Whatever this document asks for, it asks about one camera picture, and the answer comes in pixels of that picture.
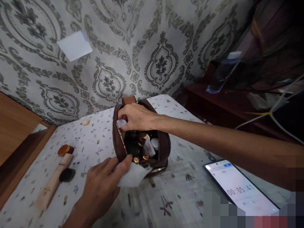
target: patterned wallpaper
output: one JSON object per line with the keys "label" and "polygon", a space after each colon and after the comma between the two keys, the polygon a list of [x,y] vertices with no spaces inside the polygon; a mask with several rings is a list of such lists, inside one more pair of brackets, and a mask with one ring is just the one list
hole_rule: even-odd
{"label": "patterned wallpaper", "polygon": [[[0,91],[61,125],[121,102],[176,97],[240,37],[251,0],[0,0]],[[56,42],[83,30],[93,52]]]}

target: hand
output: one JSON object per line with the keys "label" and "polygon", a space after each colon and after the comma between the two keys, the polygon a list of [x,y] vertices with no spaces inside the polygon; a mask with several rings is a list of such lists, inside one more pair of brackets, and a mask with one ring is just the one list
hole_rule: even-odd
{"label": "hand", "polygon": [[159,116],[137,103],[127,104],[118,112],[118,119],[128,118],[127,124],[121,127],[123,131],[156,130],[155,124]]}
{"label": "hand", "polygon": [[90,168],[85,180],[82,196],[74,205],[72,212],[65,222],[65,227],[92,227],[97,219],[105,215],[119,194],[117,187],[121,177],[128,171],[132,155],[119,164],[118,159],[107,158],[104,162]]}

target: yellow cable tie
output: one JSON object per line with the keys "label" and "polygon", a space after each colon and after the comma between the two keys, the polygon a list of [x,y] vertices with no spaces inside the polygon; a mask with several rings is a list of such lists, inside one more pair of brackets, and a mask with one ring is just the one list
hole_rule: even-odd
{"label": "yellow cable tie", "polygon": [[258,112],[244,112],[244,113],[253,114],[253,115],[258,115],[258,116],[272,115],[272,112],[263,112],[263,113],[258,113]]}

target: left hand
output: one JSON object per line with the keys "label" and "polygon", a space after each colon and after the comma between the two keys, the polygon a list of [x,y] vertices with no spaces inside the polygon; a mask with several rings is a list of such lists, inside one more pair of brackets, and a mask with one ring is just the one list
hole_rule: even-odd
{"label": "left hand", "polygon": [[128,171],[132,155],[127,155],[116,170],[118,158],[107,158],[90,168],[87,173],[82,196],[74,205],[63,228],[91,227],[97,219],[105,215],[119,194],[117,187],[121,177]]}

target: wooden cabinet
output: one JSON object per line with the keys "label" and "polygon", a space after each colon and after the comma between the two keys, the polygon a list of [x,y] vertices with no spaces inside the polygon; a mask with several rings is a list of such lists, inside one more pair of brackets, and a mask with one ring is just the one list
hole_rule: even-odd
{"label": "wooden cabinet", "polygon": [[0,166],[42,118],[0,93]]}
{"label": "wooden cabinet", "polygon": [[[47,129],[31,134],[38,124]],[[0,210],[55,130],[0,93]]]}

